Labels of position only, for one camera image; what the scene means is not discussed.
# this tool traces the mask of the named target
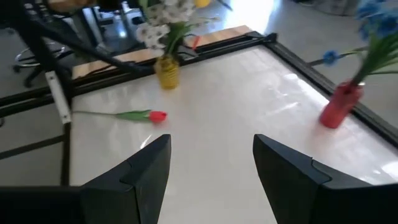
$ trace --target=flower bouquet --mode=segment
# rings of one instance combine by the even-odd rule
[[[398,14],[395,9],[383,8],[385,0],[363,1],[356,12],[361,21],[359,34],[367,47],[355,49],[345,55],[357,55],[361,66],[352,80],[337,86],[329,104],[320,116],[321,124],[337,128],[363,95],[363,80],[368,75],[398,73],[385,70],[398,63]],[[333,65],[339,58],[335,51],[323,56],[325,65]]]
[[[145,43],[157,57],[155,71],[164,89],[179,84],[178,47],[193,27],[207,24],[215,18],[191,18],[198,7],[205,7],[210,0],[140,0],[145,23],[137,28],[137,40]]]

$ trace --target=white bracket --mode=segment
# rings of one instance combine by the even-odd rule
[[[63,124],[70,123],[72,120],[70,117],[69,106],[65,95],[63,94],[58,77],[55,75],[54,71],[47,72],[45,77],[47,79],[47,83],[49,83],[52,97],[54,98],[55,105],[57,106],[58,113],[61,117],[61,122]]]

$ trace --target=yellow vase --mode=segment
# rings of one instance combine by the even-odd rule
[[[195,0],[196,7],[206,7],[210,4],[211,0]]]
[[[180,84],[180,65],[170,55],[157,58],[155,72],[161,87],[165,90],[174,89]]]

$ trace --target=red vase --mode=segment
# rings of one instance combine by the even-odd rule
[[[328,128],[337,128],[362,96],[362,85],[353,86],[350,82],[341,83],[323,109],[319,122]]]

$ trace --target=white table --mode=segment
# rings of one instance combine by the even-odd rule
[[[264,134],[371,184],[398,180],[397,150],[350,117],[318,123],[327,99],[263,46],[181,69],[160,89],[149,76],[78,96],[73,110],[163,110],[161,125],[73,114],[72,185],[110,170],[161,134],[172,136],[170,176],[159,224],[275,223],[252,155]]]

